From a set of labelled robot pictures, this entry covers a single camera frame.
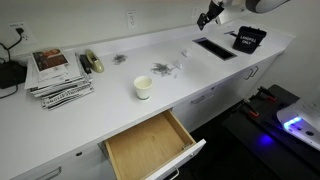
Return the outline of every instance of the white cabinet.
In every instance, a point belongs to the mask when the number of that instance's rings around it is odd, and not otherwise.
[[[219,86],[211,86],[211,96],[206,96],[210,88],[174,106],[172,111],[186,129],[191,132],[229,107],[249,96],[263,73],[275,57],[270,57],[240,71],[224,80]]]
[[[189,132],[215,116],[213,102],[219,91],[219,86],[209,86],[197,95],[173,107],[172,112]]]
[[[52,160],[13,180],[115,180],[110,162],[98,145],[70,155],[63,160]]]
[[[237,94],[242,98],[249,98],[250,90],[259,81],[261,76],[265,73],[268,67],[272,64],[276,57],[270,57],[263,60],[249,68],[247,68],[242,76],[241,84],[238,87]]]

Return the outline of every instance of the magazine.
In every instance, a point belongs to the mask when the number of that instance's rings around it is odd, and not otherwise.
[[[31,54],[39,73],[39,81],[68,73],[68,60],[59,48],[39,50]]]
[[[65,76],[57,76],[50,79],[46,79],[39,82],[39,73],[36,69],[35,63],[30,56],[28,58],[28,70],[27,70],[27,78],[25,83],[25,89],[30,88],[43,88],[51,85],[61,84],[67,81],[73,81],[81,78],[81,71],[78,65],[78,60],[74,54],[74,51],[63,51],[63,54],[68,59],[68,66],[66,66],[68,70],[68,74]]]

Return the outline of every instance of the blue light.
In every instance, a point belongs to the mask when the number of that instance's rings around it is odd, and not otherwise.
[[[285,128],[288,128],[289,126],[290,126],[290,123],[289,123],[289,122],[284,123],[284,127],[285,127]]]
[[[294,118],[293,120],[294,120],[295,122],[298,122],[298,121],[301,120],[301,117],[296,117],[296,118]]]
[[[264,135],[259,137],[258,142],[262,146],[268,146],[273,142],[273,140],[272,140],[271,137],[269,137],[268,135],[264,134]]]
[[[291,119],[290,121],[284,123],[283,126],[284,126],[284,128],[288,129],[291,124],[299,122],[300,120],[301,120],[301,117],[295,117],[295,118]]]

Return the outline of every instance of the cable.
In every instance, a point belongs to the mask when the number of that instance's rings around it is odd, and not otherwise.
[[[0,45],[3,47],[4,50],[7,51],[8,53],[8,61],[11,61],[11,54],[10,54],[10,49],[12,49],[13,47],[15,47],[17,44],[19,44],[22,41],[22,33],[24,32],[24,30],[22,28],[17,28],[16,29],[17,33],[19,34],[19,40],[14,43],[13,45],[11,45],[9,48],[7,48],[4,44],[0,43]]]
[[[14,91],[14,92],[12,92],[12,93],[10,93],[10,94],[8,94],[8,95],[5,95],[5,96],[1,96],[0,97],[0,99],[3,99],[3,98],[6,98],[6,97],[9,97],[9,96],[11,96],[11,95],[13,95],[13,94],[15,94],[17,91],[18,91],[18,84],[16,84],[16,90]]]
[[[17,28],[16,29],[17,33],[19,34],[19,40],[14,43],[13,45],[11,45],[9,48],[7,48],[4,44],[0,43],[0,45],[3,47],[4,50],[7,51],[8,53],[8,62],[11,62],[11,54],[10,54],[10,49],[12,49],[13,47],[15,47],[17,44],[19,44],[21,41],[22,41],[22,33],[24,32],[24,30],[22,28]],[[16,83],[16,90],[10,94],[7,94],[5,96],[1,96],[0,99],[3,99],[3,98],[6,98],[6,97],[9,97],[13,94],[15,94],[17,91],[18,91],[18,83]]]
[[[3,63],[5,63],[5,62],[6,62],[6,60],[5,60],[5,59],[3,59],[3,58],[0,58],[0,60],[2,60],[1,64],[3,64]]]

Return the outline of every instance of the white paper cup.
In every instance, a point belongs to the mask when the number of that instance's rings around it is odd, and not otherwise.
[[[152,79],[148,76],[140,76],[134,80],[137,96],[141,100],[146,100],[151,95]]]

